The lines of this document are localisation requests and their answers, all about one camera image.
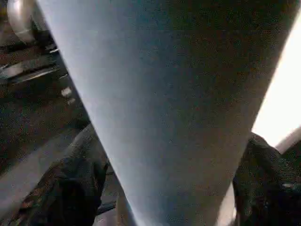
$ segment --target metal bar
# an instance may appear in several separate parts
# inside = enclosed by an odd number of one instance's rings
[[[213,225],[297,1],[39,2],[137,225]]]

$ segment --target gray pole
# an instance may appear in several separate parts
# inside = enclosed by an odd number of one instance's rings
[[[39,2],[137,225],[213,225],[297,1]]]

